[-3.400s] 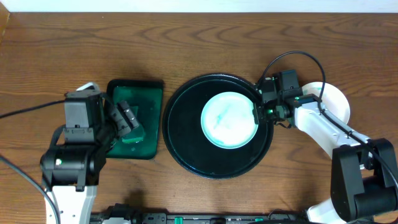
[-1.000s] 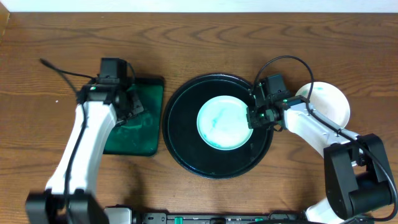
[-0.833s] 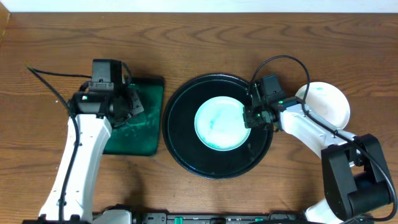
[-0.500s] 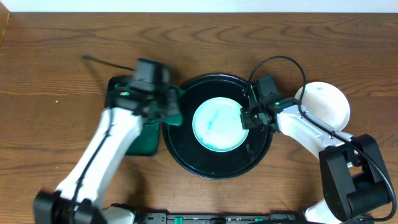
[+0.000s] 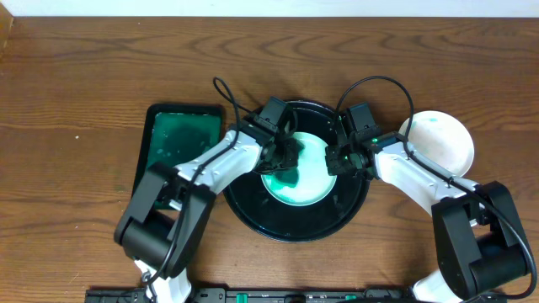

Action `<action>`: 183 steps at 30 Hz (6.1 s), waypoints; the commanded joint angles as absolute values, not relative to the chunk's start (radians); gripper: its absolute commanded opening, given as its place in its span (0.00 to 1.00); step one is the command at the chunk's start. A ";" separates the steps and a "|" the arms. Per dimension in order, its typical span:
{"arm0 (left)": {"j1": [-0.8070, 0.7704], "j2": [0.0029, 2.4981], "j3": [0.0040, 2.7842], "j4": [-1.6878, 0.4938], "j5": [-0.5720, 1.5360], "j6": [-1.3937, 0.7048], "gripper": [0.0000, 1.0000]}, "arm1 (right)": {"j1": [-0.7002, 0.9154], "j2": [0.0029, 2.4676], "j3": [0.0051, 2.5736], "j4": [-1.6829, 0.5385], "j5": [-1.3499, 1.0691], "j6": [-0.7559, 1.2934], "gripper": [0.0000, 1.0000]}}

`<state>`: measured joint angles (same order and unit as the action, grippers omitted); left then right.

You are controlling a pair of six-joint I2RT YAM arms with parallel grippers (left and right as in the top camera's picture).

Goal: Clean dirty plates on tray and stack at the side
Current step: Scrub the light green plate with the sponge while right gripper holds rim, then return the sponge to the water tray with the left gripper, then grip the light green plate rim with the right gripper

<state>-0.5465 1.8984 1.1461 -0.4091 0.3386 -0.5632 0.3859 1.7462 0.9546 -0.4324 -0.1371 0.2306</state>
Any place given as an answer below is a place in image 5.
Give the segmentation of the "green sponge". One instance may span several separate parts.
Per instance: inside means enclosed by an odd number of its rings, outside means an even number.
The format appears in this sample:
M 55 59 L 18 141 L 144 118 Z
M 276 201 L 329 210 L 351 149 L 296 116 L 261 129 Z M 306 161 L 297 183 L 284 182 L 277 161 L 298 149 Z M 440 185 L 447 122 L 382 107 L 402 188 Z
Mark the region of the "green sponge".
M 281 187 L 295 188 L 299 183 L 299 169 L 293 167 L 286 170 L 277 171 L 274 180 Z

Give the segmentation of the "white plate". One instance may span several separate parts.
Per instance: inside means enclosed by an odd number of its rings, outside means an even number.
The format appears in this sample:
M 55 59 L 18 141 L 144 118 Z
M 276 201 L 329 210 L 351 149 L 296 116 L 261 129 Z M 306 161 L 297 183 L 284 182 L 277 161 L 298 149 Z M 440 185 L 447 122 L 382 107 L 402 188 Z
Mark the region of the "white plate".
M 424 165 L 437 164 L 457 177 L 472 166 L 472 137 L 463 123 L 447 113 L 427 110 L 414 114 L 408 141 L 408 149 Z

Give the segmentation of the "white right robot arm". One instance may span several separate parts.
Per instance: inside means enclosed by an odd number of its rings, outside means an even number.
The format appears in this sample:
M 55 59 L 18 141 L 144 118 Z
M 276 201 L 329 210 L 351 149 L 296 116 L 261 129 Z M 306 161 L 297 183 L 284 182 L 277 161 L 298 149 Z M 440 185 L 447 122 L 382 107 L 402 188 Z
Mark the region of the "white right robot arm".
M 530 276 L 530 285 L 512 299 L 535 290 L 536 262 L 503 184 L 457 177 L 415 151 L 408 136 L 397 132 L 340 132 L 325 154 L 329 174 L 359 173 L 389 183 L 430 214 L 438 269 L 414 285 L 417 299 L 474 300 L 524 276 Z

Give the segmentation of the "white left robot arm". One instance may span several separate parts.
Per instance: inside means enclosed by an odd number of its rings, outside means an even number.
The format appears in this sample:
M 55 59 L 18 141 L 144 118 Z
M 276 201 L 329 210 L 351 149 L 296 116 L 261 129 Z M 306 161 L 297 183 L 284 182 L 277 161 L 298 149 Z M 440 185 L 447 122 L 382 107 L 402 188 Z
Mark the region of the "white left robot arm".
M 151 302 L 184 302 L 187 267 L 216 197 L 245 173 L 296 167 L 292 132 L 242 122 L 201 156 L 170 167 L 151 165 L 115 228 L 114 239 L 135 261 Z

